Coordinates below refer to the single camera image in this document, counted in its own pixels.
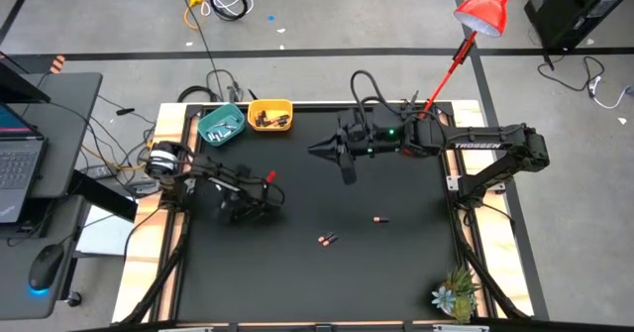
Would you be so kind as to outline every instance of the small battery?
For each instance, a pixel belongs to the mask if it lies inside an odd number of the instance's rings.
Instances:
[[[317,239],[317,242],[319,242],[319,243],[324,243],[325,241],[329,240],[329,239],[330,239],[332,236],[334,236],[334,235],[335,235],[335,233],[333,233],[333,232],[328,232],[328,233],[326,233],[326,235],[325,235],[325,236],[321,236],[321,237],[319,237],[319,238]]]
[[[328,240],[325,240],[321,245],[323,245],[324,247],[328,247],[329,245],[337,242],[337,240],[339,240],[339,237],[333,234],[332,237],[328,238]]]

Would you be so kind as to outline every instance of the red lamp shade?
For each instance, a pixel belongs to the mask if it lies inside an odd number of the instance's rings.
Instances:
[[[506,1],[466,0],[454,11],[454,16],[474,31],[500,37],[506,26]]]

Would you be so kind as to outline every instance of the red lamp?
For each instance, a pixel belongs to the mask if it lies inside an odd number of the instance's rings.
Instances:
[[[456,11],[454,16],[458,21],[472,29],[469,37],[463,41],[454,55],[454,63],[445,74],[443,81],[440,83],[434,95],[425,105],[424,111],[429,111],[436,100],[438,94],[443,89],[449,77],[454,73],[458,64],[462,64],[469,53],[477,33],[483,33],[491,37],[500,37],[506,26],[506,2],[508,0],[466,0]]]
[[[500,37],[506,26],[508,0],[467,0],[454,12],[458,21],[479,33]]]

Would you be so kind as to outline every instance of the yellow bin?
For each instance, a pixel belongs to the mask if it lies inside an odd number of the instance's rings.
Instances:
[[[266,112],[266,117],[270,119],[274,119],[280,117],[282,115],[288,115],[288,119],[286,119],[286,125],[282,127],[277,126],[268,126],[259,127],[256,124],[258,120],[258,115],[262,111]],[[290,129],[293,121],[293,103],[286,99],[259,99],[254,100],[249,104],[249,111],[247,112],[247,121],[251,125],[252,128],[256,131],[286,131]]]

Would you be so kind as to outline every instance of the succulent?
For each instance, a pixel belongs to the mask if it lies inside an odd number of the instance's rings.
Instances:
[[[447,279],[438,291],[432,303],[446,314],[453,316],[459,323],[469,323],[472,312],[477,308],[475,292],[480,286],[473,281],[474,273],[466,267],[459,267],[447,274]]]
[[[474,274],[465,267],[459,267],[453,273],[447,274],[443,283],[446,289],[455,292],[456,296],[468,296],[479,290],[479,284],[474,283]]]
[[[456,298],[453,297],[453,292],[451,290],[447,290],[444,286],[440,286],[438,291],[432,291],[432,294],[436,297],[432,300],[432,303],[435,304],[437,308],[441,308],[447,314],[452,313]]]
[[[472,302],[469,296],[456,297],[454,310],[451,314],[458,323],[469,323],[472,318]]]

